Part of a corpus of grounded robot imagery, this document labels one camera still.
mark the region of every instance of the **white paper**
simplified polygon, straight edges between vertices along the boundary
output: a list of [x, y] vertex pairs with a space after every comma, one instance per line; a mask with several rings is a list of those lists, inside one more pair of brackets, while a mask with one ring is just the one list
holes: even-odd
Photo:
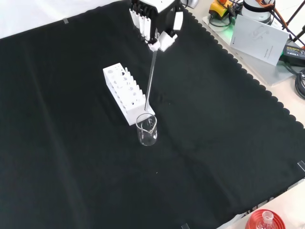
[[276, 66], [289, 33], [238, 15], [230, 46]]

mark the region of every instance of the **glass beaker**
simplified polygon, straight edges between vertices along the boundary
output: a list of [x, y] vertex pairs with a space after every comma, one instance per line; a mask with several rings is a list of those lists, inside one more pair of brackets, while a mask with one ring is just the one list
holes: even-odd
[[142, 145], [152, 146], [157, 141], [157, 118], [149, 113], [140, 115], [136, 120], [138, 138]]

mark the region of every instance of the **white cylinder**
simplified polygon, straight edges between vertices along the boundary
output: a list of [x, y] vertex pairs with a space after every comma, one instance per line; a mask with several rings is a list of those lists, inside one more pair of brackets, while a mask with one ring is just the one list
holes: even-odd
[[[265, 2], [267, 4], [269, 4], [269, 3], [272, 4], [272, 3], [274, 3], [274, 1], [275, 0], [271, 0], [271, 1], [266, 0]], [[256, 0], [244, 0], [244, 2], [253, 7], [263, 8], [262, 6], [260, 6], [258, 4], [258, 2]], [[264, 12], [264, 13], [253, 12], [253, 11], [246, 9], [245, 6], [243, 6], [242, 15], [245, 17], [251, 18], [253, 20], [256, 20], [256, 21], [267, 22], [268, 19], [270, 18], [271, 14], [269, 12]]]

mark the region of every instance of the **white test tube rack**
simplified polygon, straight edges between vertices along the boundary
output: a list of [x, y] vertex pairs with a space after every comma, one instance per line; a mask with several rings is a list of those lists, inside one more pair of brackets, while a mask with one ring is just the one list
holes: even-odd
[[127, 68], [123, 69], [122, 65], [117, 63], [104, 68], [103, 71], [106, 84], [129, 125], [135, 124], [137, 118], [144, 113], [155, 115], [150, 105], [145, 111], [146, 96]]

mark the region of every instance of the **yellow device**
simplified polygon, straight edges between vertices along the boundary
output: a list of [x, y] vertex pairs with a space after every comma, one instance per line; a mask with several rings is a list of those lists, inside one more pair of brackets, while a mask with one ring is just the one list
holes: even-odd
[[[232, 6], [232, 2], [227, 0], [227, 2], [224, 4], [225, 6], [229, 5]], [[213, 16], [213, 18], [222, 20], [225, 15], [228, 14], [228, 10], [225, 9], [217, 0], [214, 0], [214, 2], [210, 6], [209, 14]]]

